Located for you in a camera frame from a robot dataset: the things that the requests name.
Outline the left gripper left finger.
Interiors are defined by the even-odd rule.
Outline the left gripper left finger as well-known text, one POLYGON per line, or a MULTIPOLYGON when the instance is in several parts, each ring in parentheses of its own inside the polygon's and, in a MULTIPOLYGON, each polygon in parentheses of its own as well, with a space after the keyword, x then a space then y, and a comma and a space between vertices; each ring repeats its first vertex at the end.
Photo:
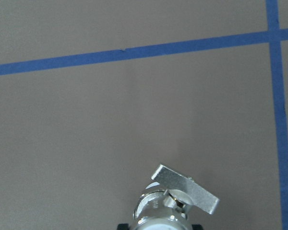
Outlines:
POLYGON ((117 230, 129 230, 128 223, 120 223, 117 225, 117 230))

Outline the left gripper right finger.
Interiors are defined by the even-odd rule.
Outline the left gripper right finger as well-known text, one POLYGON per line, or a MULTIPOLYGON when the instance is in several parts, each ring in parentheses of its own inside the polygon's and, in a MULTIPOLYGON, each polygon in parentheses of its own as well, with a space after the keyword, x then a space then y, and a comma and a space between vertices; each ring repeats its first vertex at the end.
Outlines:
POLYGON ((200 224, 192 224, 192 229, 193 230, 203 230, 203 227, 200 224))

